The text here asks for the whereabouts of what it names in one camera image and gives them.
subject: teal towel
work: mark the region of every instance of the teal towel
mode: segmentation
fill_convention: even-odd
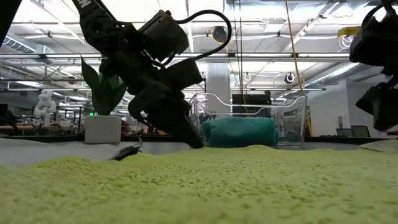
[[[202,124],[206,142],[211,147],[275,146],[278,131],[270,118],[227,117]]]

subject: support column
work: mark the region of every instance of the support column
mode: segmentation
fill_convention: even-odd
[[[206,90],[216,94],[225,103],[230,103],[229,68],[227,63],[209,63],[207,66]],[[230,112],[231,108],[220,103],[214,96],[207,99],[207,110],[212,112]]]

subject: clear plastic bin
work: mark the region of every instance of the clear plastic bin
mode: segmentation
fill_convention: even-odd
[[[213,98],[212,100],[216,99],[222,105],[225,105],[223,112],[207,110],[206,99],[210,97]],[[202,130],[203,122],[226,116],[272,118],[279,133],[276,146],[302,146],[304,143],[306,96],[300,96],[292,103],[281,105],[233,105],[221,101],[214,93],[197,93],[190,100],[190,104],[192,105],[189,116],[190,122],[202,138],[204,145],[208,144]],[[250,108],[251,113],[233,113],[233,108],[234,111],[236,111],[236,108],[241,108],[241,111]]]

